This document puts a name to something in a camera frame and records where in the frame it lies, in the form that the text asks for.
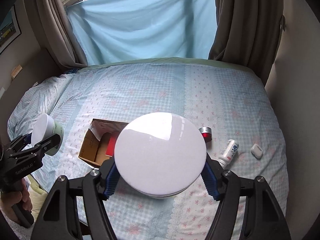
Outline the person's left hand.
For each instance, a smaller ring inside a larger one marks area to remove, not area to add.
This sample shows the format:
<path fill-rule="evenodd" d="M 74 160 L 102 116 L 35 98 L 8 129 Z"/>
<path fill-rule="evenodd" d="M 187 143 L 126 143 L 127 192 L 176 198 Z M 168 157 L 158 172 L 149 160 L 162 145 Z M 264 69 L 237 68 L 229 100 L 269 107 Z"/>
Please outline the person's left hand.
<path fill-rule="evenodd" d="M 22 191 L 1 193 L 1 210 L 10 220 L 17 224 L 21 224 L 21 222 L 12 208 L 13 205 L 22 201 L 24 210 L 31 212 L 33 208 L 25 179 L 22 179 L 21 183 Z"/>

